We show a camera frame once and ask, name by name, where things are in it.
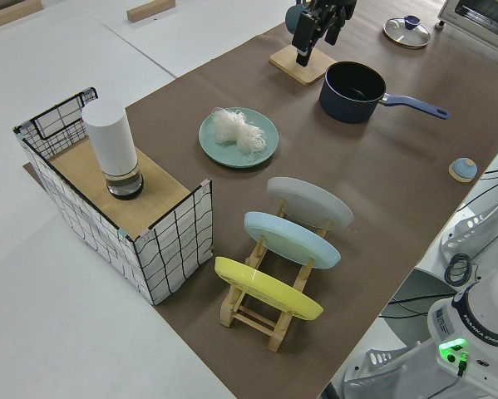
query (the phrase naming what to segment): wooden stand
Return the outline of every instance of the wooden stand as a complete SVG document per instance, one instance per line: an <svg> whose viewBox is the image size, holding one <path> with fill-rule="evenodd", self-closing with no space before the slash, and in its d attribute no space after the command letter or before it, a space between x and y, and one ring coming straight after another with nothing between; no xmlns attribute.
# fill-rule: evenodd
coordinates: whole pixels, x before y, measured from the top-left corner
<svg viewBox="0 0 498 399"><path fill-rule="evenodd" d="M138 22L175 6L175 0L154 0L134 7L126 12L130 22Z"/></svg>
<svg viewBox="0 0 498 399"><path fill-rule="evenodd" d="M0 10L0 26L43 9L41 0L25 0Z"/></svg>
<svg viewBox="0 0 498 399"><path fill-rule="evenodd" d="M297 49L289 45L279 52L275 52L270 58L269 62L288 75L294 77L297 81L305 86L309 86L318 80L326 73L335 60L314 48L312 55L309 58L307 66L300 66L297 63Z"/></svg>
<svg viewBox="0 0 498 399"><path fill-rule="evenodd" d="M277 216L284 217L284 202L280 204ZM330 222L318 230L317 234L324 237L329 229ZM260 238L254 247L250 256L245 260L245 264L251 268L259 269L260 264L264 260L267 249L264 247L264 238ZM293 284L293 288L302 292L308 281L309 274L313 267L313 260L311 259L308 264L302 266L298 272L297 278ZM293 315L288 312L281 312L277 322L273 322L268 318L262 316L255 311L243 306L246 292L230 284L229 293L221 304L220 322L225 327L230 327L234 319L248 324L250 327L259 330L260 332L269 335L267 349L272 352L277 352L280 344L282 343L286 332L288 331L289 324L293 319Z"/></svg>
<svg viewBox="0 0 498 399"><path fill-rule="evenodd" d="M133 240L190 193L141 151L136 149L136 153L144 188L129 200L117 199L108 192L87 138L50 159L53 166Z"/></svg>

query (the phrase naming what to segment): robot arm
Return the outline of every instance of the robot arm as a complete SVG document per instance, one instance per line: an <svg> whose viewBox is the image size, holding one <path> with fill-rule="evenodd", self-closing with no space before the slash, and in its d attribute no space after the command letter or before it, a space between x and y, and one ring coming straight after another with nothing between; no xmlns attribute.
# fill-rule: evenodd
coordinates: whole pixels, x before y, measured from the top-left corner
<svg viewBox="0 0 498 399"><path fill-rule="evenodd" d="M308 65L315 43L324 34L325 42L333 46L355 7L356 0L312 0L305 6L297 1L297 5L290 9L295 9L291 12L295 21L290 24L290 31L293 33L292 44L298 52L297 63L303 67Z"/></svg>

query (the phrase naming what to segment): light blue plate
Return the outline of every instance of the light blue plate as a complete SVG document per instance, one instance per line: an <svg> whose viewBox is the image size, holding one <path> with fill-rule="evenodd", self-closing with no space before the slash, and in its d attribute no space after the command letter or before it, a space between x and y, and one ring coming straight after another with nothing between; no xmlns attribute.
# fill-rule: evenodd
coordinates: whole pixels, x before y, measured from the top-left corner
<svg viewBox="0 0 498 399"><path fill-rule="evenodd" d="M214 120L209 115L200 125L199 142L205 153L215 162L230 166L232 168L249 168L261 164L267 160L277 149L279 145L279 133L273 122L266 116L249 108L225 108L229 111L241 111L247 118L246 122L250 125L259 127L265 134L265 150L255 152L252 155L243 154L235 142L227 144L217 144L215 142Z"/></svg>
<svg viewBox="0 0 498 399"><path fill-rule="evenodd" d="M314 260L313 268L332 268L341 254L328 241L286 219L262 212L247 212L245 231L255 240L264 237L264 247L297 264Z"/></svg>

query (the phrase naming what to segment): saucepan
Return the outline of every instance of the saucepan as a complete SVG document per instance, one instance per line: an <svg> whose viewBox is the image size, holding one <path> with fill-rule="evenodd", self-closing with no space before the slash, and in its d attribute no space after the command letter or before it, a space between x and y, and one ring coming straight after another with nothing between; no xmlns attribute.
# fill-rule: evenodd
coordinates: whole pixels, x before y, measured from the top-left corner
<svg viewBox="0 0 498 399"><path fill-rule="evenodd" d="M385 92L382 76L371 67L358 62L336 62L326 70L319 102L333 119L360 123L369 119L377 104L410 106L441 119L450 112L409 96L395 96Z"/></svg>

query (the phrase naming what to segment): wooden block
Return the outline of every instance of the wooden block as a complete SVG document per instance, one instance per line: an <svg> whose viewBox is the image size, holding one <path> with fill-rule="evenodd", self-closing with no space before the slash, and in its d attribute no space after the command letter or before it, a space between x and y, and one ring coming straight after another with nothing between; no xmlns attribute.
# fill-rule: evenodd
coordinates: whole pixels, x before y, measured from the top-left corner
<svg viewBox="0 0 498 399"><path fill-rule="evenodd" d="M105 177L87 138L49 161L110 220L136 239L190 193L148 156L137 149L136 153L144 187L137 197L129 200L117 199L108 192Z"/></svg>
<svg viewBox="0 0 498 399"><path fill-rule="evenodd" d="M0 26L43 9L41 0L25 0L0 10Z"/></svg>
<svg viewBox="0 0 498 399"><path fill-rule="evenodd" d="M138 22L144 18L169 10L175 6L175 0L154 0L126 12L126 17L131 22Z"/></svg>
<svg viewBox="0 0 498 399"><path fill-rule="evenodd" d="M335 63L335 60L316 48L312 50L312 55L309 58L307 66L300 66L296 60L297 49L292 45L283 48L279 52L275 52L269 58L271 64L277 66L305 86L314 83L326 73L328 67Z"/></svg>

